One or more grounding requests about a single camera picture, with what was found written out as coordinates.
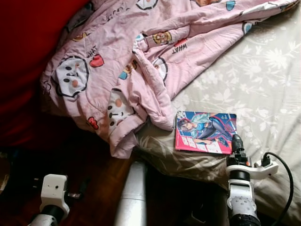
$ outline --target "black cable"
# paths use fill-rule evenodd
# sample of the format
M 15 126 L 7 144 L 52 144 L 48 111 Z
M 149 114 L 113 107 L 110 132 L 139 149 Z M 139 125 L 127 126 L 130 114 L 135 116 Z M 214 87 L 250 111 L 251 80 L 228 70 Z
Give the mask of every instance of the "black cable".
M 278 220 L 275 221 L 272 224 L 272 226 L 277 226 L 282 221 L 283 217 L 285 216 L 285 214 L 286 214 L 286 212 L 287 212 L 288 208 L 290 207 L 291 202 L 293 200 L 293 176 L 292 176 L 292 173 L 291 173 L 290 169 L 288 168 L 287 164 L 285 163 L 285 161 L 282 158 L 280 158 L 278 155 L 276 155 L 275 153 L 266 152 L 263 155 L 263 159 L 266 159 L 268 154 L 273 155 L 274 157 L 276 157 L 284 165 L 284 167 L 287 171 L 288 177 L 290 179 L 290 195 L 289 195 L 288 200 L 286 202 L 285 208 L 283 209 L 282 213 L 280 214 Z

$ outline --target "comic book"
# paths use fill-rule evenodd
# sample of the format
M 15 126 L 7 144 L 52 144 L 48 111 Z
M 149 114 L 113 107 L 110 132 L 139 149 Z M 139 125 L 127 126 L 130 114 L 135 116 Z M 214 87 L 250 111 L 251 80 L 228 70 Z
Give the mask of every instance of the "comic book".
M 179 151 L 231 154 L 232 136 L 236 133 L 235 114 L 179 111 L 175 148 Z

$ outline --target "red fabric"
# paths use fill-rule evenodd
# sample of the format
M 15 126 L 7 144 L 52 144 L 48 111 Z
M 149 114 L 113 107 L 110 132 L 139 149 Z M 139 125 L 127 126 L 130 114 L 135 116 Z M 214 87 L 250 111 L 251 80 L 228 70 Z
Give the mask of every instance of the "red fabric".
M 40 113 L 39 78 L 63 26 L 86 2 L 1 1 L 0 146 L 50 148 L 74 126 Z

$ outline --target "silver cylinder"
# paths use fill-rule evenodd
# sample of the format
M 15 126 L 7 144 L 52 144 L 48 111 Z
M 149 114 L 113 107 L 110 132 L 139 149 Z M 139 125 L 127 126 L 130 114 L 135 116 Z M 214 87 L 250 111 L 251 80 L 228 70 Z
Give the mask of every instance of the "silver cylinder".
M 114 226 L 146 226 L 146 166 L 134 162 L 123 189 Z

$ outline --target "beige bed sheet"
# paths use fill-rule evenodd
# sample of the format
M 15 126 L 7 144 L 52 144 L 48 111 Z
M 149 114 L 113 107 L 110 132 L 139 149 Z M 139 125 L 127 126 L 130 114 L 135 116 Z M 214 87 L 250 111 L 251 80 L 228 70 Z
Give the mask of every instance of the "beige bed sheet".
M 267 151 L 282 157 L 294 178 L 293 203 L 285 218 L 301 225 L 301 7 L 267 19 L 174 100 L 178 110 L 236 113 L 238 134 L 252 161 Z M 174 131 L 150 123 L 137 134 L 141 155 L 164 174 L 227 187 L 225 156 L 174 149 Z M 254 181 L 258 210 L 276 218 L 289 195 L 289 179 L 278 173 Z

